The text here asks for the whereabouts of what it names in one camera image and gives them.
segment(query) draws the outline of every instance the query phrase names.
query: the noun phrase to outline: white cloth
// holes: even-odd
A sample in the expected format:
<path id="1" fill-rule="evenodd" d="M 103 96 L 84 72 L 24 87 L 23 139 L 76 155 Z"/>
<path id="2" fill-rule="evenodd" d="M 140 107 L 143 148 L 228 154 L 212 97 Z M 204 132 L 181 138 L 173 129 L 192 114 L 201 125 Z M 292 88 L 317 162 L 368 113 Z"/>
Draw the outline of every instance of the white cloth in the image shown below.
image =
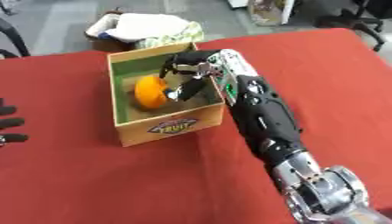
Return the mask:
<path id="1" fill-rule="evenodd" d="M 122 42 L 135 42 L 140 39 L 171 36 L 182 32 L 189 21 L 164 14 L 124 13 L 117 27 L 106 31 L 108 35 Z"/>

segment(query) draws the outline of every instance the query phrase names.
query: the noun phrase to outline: table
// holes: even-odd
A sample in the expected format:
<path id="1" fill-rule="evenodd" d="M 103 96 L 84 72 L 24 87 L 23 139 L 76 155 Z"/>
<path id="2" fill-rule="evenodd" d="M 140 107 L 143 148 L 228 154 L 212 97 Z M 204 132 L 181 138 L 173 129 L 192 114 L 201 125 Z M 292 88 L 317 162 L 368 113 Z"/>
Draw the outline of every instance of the table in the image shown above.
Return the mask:
<path id="1" fill-rule="evenodd" d="M 198 44 L 241 52 L 289 103 L 323 165 L 344 165 L 391 212 L 392 71 L 352 32 Z M 103 52 L 0 60 L 27 143 L 0 150 L 2 223 L 293 223 L 225 112 L 223 124 L 122 148 Z"/>

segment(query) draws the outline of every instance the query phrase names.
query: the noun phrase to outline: silver metal arm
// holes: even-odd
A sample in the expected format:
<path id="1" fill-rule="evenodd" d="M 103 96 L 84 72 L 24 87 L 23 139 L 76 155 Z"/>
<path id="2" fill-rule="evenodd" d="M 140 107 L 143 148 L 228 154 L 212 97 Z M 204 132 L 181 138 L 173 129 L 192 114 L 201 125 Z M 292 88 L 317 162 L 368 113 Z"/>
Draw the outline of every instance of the silver metal arm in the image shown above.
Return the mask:
<path id="1" fill-rule="evenodd" d="M 340 165 L 319 166 L 303 146 L 301 129 L 288 106 L 238 52 L 216 51 L 192 65 L 193 79 L 214 77 L 239 131 L 264 162 L 298 223 L 392 224 L 368 207 L 368 192 L 353 172 Z M 180 73 L 190 71 L 186 65 L 175 67 Z"/>

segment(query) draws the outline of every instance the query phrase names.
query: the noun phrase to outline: box label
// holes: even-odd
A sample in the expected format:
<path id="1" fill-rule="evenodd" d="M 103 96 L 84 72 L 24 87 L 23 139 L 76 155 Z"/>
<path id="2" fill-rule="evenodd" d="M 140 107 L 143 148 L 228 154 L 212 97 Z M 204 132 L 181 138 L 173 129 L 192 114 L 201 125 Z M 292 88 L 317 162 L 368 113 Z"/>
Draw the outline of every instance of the box label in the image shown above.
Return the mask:
<path id="1" fill-rule="evenodd" d="M 189 118 L 170 122 L 161 122 L 159 125 L 149 129 L 148 132 L 160 134 L 178 134 L 183 130 L 189 129 L 189 127 L 194 125 L 197 121 L 197 119 Z"/>

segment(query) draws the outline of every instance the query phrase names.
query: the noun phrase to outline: orange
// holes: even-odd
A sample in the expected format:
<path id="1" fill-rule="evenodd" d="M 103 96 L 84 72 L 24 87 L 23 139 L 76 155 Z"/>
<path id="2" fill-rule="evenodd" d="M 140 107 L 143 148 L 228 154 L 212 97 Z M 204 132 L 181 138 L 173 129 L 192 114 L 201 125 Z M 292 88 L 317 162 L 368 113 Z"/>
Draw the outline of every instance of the orange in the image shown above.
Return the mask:
<path id="1" fill-rule="evenodd" d="M 157 109 L 167 102 L 164 80 L 156 76 L 144 76 L 136 82 L 135 97 L 147 109 Z"/>

